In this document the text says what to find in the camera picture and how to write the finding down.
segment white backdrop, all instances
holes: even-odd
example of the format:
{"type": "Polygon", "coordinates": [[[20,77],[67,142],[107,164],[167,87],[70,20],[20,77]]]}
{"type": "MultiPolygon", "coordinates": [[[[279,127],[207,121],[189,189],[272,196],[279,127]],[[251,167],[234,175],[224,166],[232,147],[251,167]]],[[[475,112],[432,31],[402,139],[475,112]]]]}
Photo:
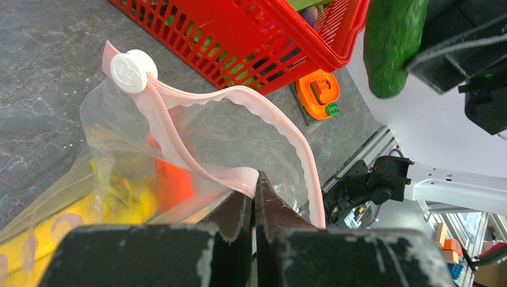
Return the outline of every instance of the white backdrop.
{"type": "Polygon", "coordinates": [[[361,34],[347,69],[375,119],[390,127],[406,157],[442,169],[507,178],[507,141],[466,118],[464,94],[454,89],[440,96],[411,75],[399,96],[377,99],[368,88],[362,57],[361,34]]]}

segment blue object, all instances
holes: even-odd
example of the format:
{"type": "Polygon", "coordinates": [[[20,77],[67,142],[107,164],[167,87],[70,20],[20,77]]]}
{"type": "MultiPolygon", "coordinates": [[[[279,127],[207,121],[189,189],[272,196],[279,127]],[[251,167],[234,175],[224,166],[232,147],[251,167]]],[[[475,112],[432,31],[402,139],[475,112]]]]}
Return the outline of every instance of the blue object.
{"type": "Polygon", "coordinates": [[[456,280],[461,275],[461,271],[463,270],[463,264],[447,263],[447,268],[449,268],[449,272],[451,273],[451,277],[453,278],[453,280],[456,280]]]}

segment plastic bag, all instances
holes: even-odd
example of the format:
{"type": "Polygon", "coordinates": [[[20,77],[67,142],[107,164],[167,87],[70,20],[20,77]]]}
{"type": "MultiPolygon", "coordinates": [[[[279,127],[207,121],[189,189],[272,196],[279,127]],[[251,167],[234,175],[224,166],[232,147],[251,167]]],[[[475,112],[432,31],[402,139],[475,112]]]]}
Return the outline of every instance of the plastic bag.
{"type": "MultiPolygon", "coordinates": [[[[157,80],[157,67],[147,54],[139,50],[120,53],[109,42],[102,69],[119,88],[114,102],[122,101],[122,108],[134,103],[137,110],[132,108],[128,117],[140,113],[147,120],[143,129],[137,129],[137,135],[143,130],[141,133],[153,136],[160,145],[160,149],[155,151],[152,147],[148,153],[189,170],[195,177],[250,197],[255,193],[256,170],[262,170],[280,197],[294,209],[308,200],[310,222],[325,228],[311,149],[300,131],[269,100],[242,86],[210,94],[179,91],[157,80]]],[[[111,89],[101,93],[106,95],[102,100],[111,97],[111,93],[111,89]]],[[[110,106],[103,108],[104,113],[98,112],[111,115],[104,125],[113,125],[115,131],[131,129],[122,118],[125,112],[113,116],[113,110],[119,111],[110,106]]],[[[81,118],[85,127],[83,108],[81,118]]],[[[126,140],[141,145],[143,137],[126,140]]]]}
{"type": "Polygon", "coordinates": [[[0,231],[0,286],[36,286],[74,227],[197,222],[232,190],[253,197],[257,170],[288,205],[325,228],[310,147],[271,102],[246,87],[184,93],[157,81],[143,52],[122,61],[125,55],[106,43],[109,80],[80,109],[88,148],[0,231]],[[139,83],[132,93],[129,84],[139,83]]]}

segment orange lego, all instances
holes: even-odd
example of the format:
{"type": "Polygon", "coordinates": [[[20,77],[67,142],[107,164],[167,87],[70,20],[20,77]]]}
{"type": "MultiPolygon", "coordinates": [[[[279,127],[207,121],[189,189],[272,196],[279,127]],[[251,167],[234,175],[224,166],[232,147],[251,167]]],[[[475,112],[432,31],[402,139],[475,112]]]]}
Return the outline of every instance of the orange lego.
{"type": "Polygon", "coordinates": [[[456,239],[446,239],[442,250],[453,251],[456,252],[459,256],[463,256],[463,250],[461,249],[461,245],[456,239]]]}
{"type": "Polygon", "coordinates": [[[340,86],[333,74],[316,70],[296,81],[295,87],[301,105],[314,119],[326,120],[340,112],[335,103],[340,86]]]}

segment gray marble floor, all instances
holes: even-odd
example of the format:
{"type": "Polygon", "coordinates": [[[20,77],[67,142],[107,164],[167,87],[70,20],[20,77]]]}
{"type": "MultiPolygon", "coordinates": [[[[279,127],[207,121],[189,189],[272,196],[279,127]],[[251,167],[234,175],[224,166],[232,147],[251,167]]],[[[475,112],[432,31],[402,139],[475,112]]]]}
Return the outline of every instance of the gray marble floor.
{"type": "MultiPolygon", "coordinates": [[[[85,144],[79,107],[101,83],[104,42],[138,48],[159,79],[205,93],[215,88],[105,0],[0,1],[0,228],[70,168],[85,144]]],[[[325,181],[377,129],[349,73],[339,116],[304,125],[288,88],[271,99],[306,135],[325,181]]]]}

